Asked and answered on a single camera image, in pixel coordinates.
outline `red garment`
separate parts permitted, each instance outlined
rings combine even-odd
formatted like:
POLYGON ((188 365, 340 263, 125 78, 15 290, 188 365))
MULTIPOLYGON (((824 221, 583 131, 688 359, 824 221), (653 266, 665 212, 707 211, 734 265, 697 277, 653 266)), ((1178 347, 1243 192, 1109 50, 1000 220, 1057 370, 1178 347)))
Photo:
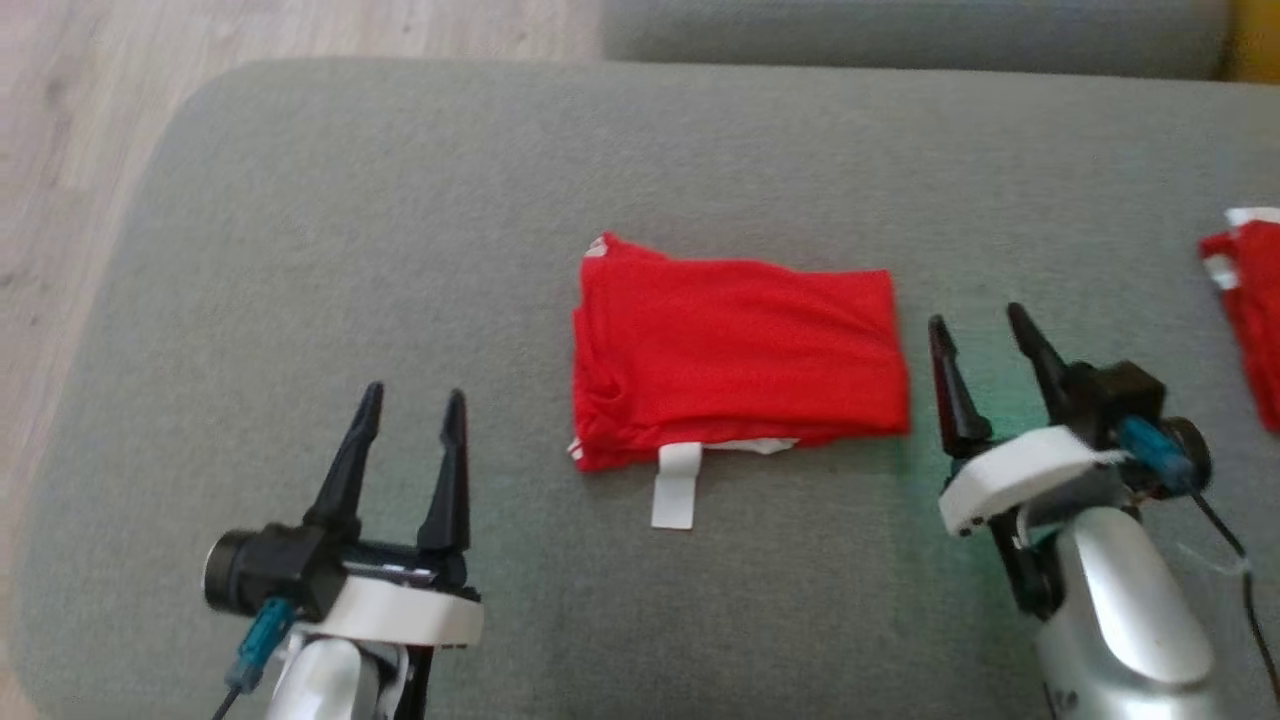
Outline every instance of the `red garment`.
POLYGON ((581 283, 580 470, 650 461, 673 442, 820 445, 909 429, 884 270, 672 260, 607 233, 582 259, 581 283))
POLYGON ((1201 258, 1221 255, 1236 286, 1222 291, 1228 320, 1244 354, 1258 416, 1280 430, 1280 225, 1252 222, 1201 241, 1201 258))

